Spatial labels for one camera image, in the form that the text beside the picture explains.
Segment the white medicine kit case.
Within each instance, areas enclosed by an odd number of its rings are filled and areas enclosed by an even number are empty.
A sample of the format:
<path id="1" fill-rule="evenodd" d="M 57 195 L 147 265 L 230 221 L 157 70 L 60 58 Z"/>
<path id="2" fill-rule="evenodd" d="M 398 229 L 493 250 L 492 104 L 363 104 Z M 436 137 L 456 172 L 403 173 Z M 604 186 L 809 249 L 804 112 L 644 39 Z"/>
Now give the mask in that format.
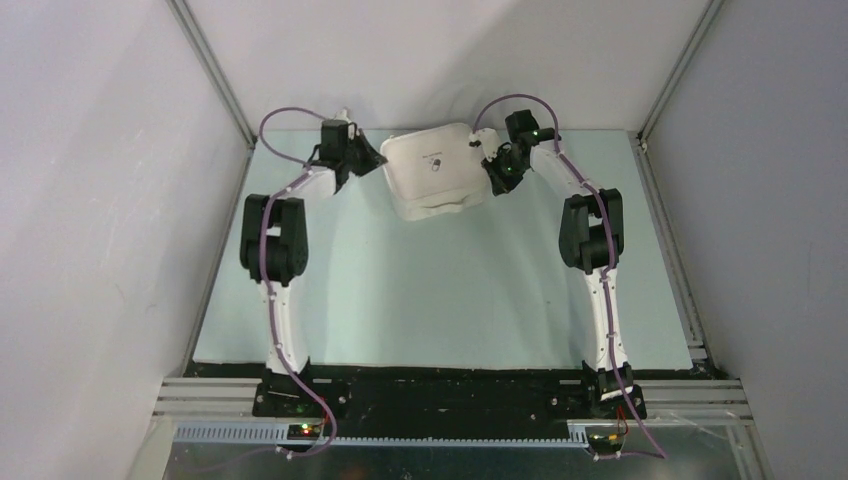
<path id="1" fill-rule="evenodd" d="M 384 174 L 398 216 L 419 221 L 459 213 L 484 202 L 489 180 L 482 151 L 470 145 L 471 127 L 452 123 L 385 140 Z"/>

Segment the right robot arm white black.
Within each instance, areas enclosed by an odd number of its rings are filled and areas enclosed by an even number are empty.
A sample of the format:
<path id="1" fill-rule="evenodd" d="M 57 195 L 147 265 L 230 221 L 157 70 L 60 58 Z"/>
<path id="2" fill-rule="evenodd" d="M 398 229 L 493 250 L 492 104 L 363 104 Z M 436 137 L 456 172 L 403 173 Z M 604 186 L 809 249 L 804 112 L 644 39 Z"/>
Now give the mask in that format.
<path id="1" fill-rule="evenodd" d="M 617 267 L 624 250 L 623 199 L 584 175 L 562 151 L 554 128 L 541 128 L 529 110 L 506 118 L 509 140 L 490 128 L 472 129 L 469 145 L 482 149 L 482 167 L 496 196 L 512 192 L 532 170 L 566 198 L 558 248 L 568 268 L 583 274 L 590 298 L 596 346 L 583 362 L 581 402 L 585 411 L 606 418 L 632 387 L 620 333 Z"/>

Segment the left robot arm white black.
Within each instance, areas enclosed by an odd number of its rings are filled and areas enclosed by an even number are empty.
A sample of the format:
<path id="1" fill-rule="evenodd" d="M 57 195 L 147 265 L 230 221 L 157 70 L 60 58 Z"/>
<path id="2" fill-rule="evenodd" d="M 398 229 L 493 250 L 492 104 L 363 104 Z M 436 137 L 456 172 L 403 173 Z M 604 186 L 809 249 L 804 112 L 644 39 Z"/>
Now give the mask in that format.
<path id="1" fill-rule="evenodd" d="M 293 319 L 295 280 L 309 259 L 306 207 L 336 195 L 352 176 L 362 177 L 387 160 L 348 118 L 324 120 L 320 141 L 299 175 L 271 195 L 244 202 L 239 260 L 260 291 L 269 314 L 269 356 L 274 374 L 304 370 L 309 353 L 303 329 Z"/>

